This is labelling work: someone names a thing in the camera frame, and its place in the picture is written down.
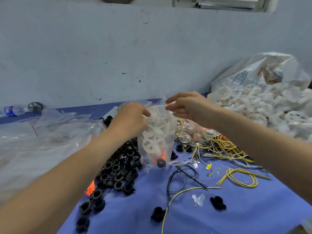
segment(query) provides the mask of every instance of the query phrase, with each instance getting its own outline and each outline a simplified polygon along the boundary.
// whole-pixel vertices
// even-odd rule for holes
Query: hand
[[[125,104],[112,120],[108,130],[116,132],[125,141],[141,134],[147,122],[142,115],[149,117],[150,112],[139,103]]]
[[[172,103],[167,105],[166,109],[174,112],[174,116],[192,120],[200,126],[210,129],[215,128],[217,112],[223,110],[198,92],[178,93],[168,98],[166,103]]]

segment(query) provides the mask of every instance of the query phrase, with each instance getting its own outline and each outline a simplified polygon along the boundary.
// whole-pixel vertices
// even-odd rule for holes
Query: left hand
[[[108,130],[122,136],[125,141],[132,139],[146,129],[147,122],[142,115],[149,117],[151,114],[139,103],[128,103],[116,114]]]

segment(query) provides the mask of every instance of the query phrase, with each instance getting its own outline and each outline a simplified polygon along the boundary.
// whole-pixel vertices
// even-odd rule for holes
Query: table
[[[121,103],[62,108],[64,112],[91,114],[92,119],[98,119]],[[24,119],[29,115],[16,118],[1,118],[0,123],[7,123]],[[177,153],[178,159],[189,158],[190,155]],[[228,161],[211,160],[214,174],[207,177],[206,164],[198,165],[199,181],[207,186],[216,186],[216,183],[225,174],[228,168],[237,168]],[[105,209],[97,215],[90,216],[88,234],[98,233],[149,233],[160,234],[162,223],[150,219],[155,207],[163,209],[167,205],[166,187],[174,167],[150,170],[149,174],[143,170],[135,181],[134,194],[126,197],[115,191],[104,193]],[[235,173],[240,181],[251,182],[248,175]],[[285,233],[302,220],[312,217],[312,207],[283,185],[270,174],[271,181],[258,179],[258,186],[254,189],[243,188],[224,181],[221,189],[195,189],[178,195],[172,202],[164,224],[164,234],[171,233]],[[172,180],[172,190],[179,189],[184,178],[177,174]],[[197,183],[188,178],[185,188],[197,187]],[[192,195],[197,197],[205,194],[203,207],[195,207]],[[209,198],[221,196],[227,206],[226,211],[216,211]],[[86,196],[78,202],[68,219],[62,225],[58,234],[76,233],[75,224],[79,218],[78,208]]]

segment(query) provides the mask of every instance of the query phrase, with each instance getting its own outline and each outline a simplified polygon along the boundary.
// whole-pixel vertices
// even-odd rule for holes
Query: yellow plastic tag
[[[209,170],[211,167],[212,167],[212,164],[209,163],[209,164],[207,165],[206,169]]]

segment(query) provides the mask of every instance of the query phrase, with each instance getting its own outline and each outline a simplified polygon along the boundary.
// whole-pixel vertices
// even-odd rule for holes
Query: pile of white plastic parts
[[[250,84],[235,90],[224,86],[217,105],[228,108],[264,126],[312,142],[312,90],[276,83],[264,90]]]

